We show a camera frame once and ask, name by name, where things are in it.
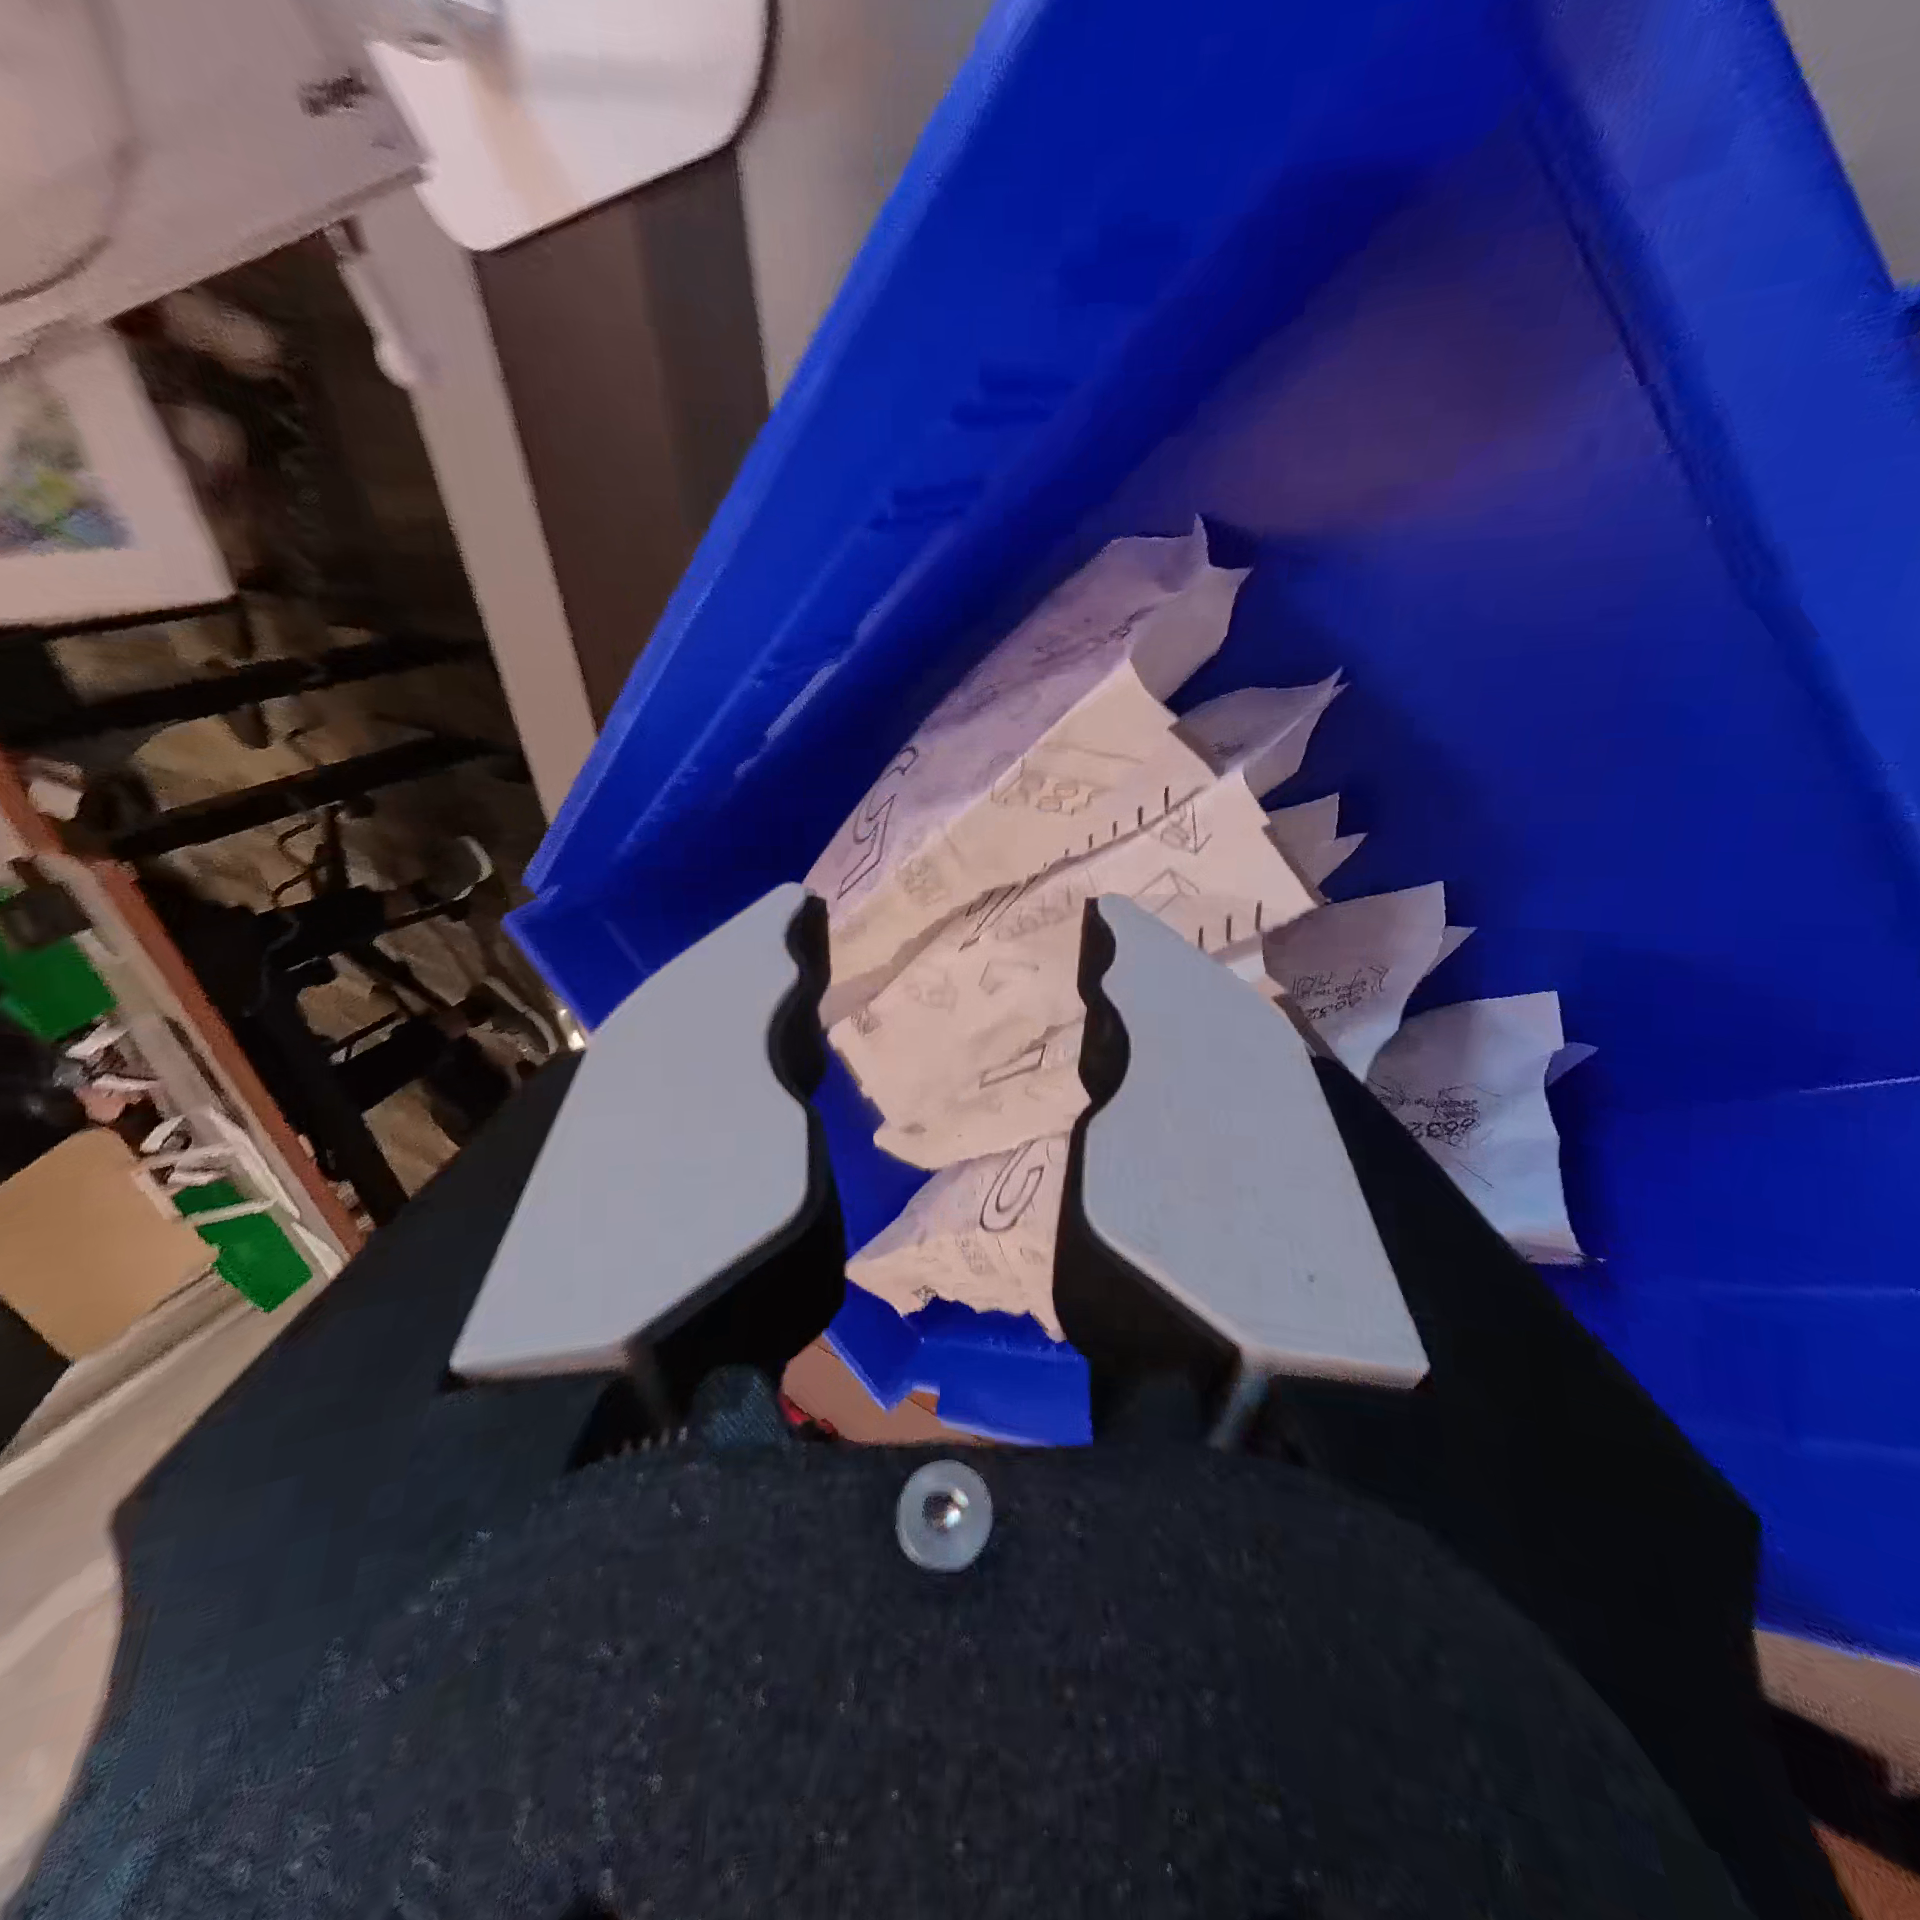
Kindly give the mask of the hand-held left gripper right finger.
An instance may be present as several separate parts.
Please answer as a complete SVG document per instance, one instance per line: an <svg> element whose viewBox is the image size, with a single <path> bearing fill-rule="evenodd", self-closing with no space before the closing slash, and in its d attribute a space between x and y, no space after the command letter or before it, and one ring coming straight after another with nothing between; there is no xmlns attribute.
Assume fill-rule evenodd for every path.
<svg viewBox="0 0 1920 1920"><path fill-rule="evenodd" d="M1124 895L1085 909L1054 1302L1092 1390L1413 1388L1429 1356L1300 1025Z"/></svg>

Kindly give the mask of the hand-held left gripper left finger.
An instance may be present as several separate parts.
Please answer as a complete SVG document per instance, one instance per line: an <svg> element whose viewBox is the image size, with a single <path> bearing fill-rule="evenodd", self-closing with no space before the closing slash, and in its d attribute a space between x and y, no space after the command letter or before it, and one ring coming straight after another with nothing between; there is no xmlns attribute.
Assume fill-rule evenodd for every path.
<svg viewBox="0 0 1920 1920"><path fill-rule="evenodd" d="M814 1096L826 912L774 886L600 1022L448 1367L464 1383L778 1384L845 1300Z"/></svg>

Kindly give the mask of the pile of printed paper bags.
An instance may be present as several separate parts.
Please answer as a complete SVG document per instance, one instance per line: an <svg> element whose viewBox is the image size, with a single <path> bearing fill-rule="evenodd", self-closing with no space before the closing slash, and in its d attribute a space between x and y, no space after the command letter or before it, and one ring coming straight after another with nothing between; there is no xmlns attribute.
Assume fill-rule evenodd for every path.
<svg viewBox="0 0 1920 1920"><path fill-rule="evenodd" d="M1064 1341L1054 1267L1088 1108L1082 912L1140 908L1357 1073L1524 1259L1576 1267L1551 1087L1585 1048L1553 991L1415 1001L1472 937L1439 880L1340 893L1340 796L1280 803L1343 691L1231 683L1186 710L1250 581L1202 519L1121 534L928 710L807 872L823 1023L922 1187L852 1253L912 1315Z"/></svg>

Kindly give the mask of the blue plastic bin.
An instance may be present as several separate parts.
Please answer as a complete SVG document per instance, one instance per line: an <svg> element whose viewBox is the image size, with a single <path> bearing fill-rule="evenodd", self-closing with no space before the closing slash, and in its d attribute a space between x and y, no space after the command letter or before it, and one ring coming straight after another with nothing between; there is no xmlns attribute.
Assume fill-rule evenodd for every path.
<svg viewBox="0 0 1920 1920"><path fill-rule="evenodd" d="M1914 1664L1914 323L1772 4L1001 4L534 854L596 1023L1116 537L1559 991L1562 1297Z"/></svg>

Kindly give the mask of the green plastic piece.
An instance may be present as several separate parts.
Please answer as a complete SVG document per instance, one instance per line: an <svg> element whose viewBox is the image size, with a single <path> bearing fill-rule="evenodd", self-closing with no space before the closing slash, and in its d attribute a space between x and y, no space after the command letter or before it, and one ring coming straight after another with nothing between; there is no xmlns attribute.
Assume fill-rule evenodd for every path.
<svg viewBox="0 0 1920 1920"><path fill-rule="evenodd" d="M288 1304L318 1275L271 1204L228 1179L177 1187L172 1204L210 1248L220 1279L258 1311Z"/></svg>
<svg viewBox="0 0 1920 1920"><path fill-rule="evenodd" d="M2 1013L46 1044L61 1044L114 1013L114 993L76 937L23 945L2 935Z"/></svg>

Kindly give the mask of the brown cardboard sheet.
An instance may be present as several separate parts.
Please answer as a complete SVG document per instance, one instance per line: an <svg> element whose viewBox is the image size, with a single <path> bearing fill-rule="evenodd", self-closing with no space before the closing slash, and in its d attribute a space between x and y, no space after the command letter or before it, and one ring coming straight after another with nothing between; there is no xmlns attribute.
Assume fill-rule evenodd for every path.
<svg viewBox="0 0 1920 1920"><path fill-rule="evenodd" d="M2 1184L2 1297L82 1360L212 1268L212 1248L104 1128L72 1134Z"/></svg>

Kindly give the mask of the white framed poster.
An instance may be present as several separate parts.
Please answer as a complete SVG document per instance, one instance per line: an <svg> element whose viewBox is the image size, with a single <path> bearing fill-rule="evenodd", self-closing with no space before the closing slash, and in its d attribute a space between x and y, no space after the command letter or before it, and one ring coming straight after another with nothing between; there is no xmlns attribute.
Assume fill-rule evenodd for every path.
<svg viewBox="0 0 1920 1920"><path fill-rule="evenodd" d="M233 575L128 347L61 331L2 372L2 621L216 608Z"/></svg>

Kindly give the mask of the open instruction booklet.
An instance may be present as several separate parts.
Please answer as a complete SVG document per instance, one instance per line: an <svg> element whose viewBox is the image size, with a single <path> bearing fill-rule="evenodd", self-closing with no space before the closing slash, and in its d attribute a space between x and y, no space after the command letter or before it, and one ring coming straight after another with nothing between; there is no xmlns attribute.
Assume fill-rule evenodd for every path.
<svg viewBox="0 0 1920 1920"><path fill-rule="evenodd" d="M425 157L349 4L2 4L2 353L352 214Z"/></svg>

